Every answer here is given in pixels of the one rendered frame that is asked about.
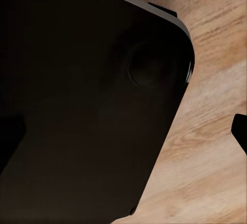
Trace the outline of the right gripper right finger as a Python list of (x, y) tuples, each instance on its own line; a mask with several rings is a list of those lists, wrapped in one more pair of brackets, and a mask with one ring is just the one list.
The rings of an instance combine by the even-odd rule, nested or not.
[(235, 114), (231, 132), (238, 141), (244, 152), (247, 154), (247, 116)]

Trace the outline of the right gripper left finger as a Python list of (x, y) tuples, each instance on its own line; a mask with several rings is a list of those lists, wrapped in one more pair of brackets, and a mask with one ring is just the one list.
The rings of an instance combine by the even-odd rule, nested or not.
[(25, 134), (22, 114), (0, 119), (0, 175)]

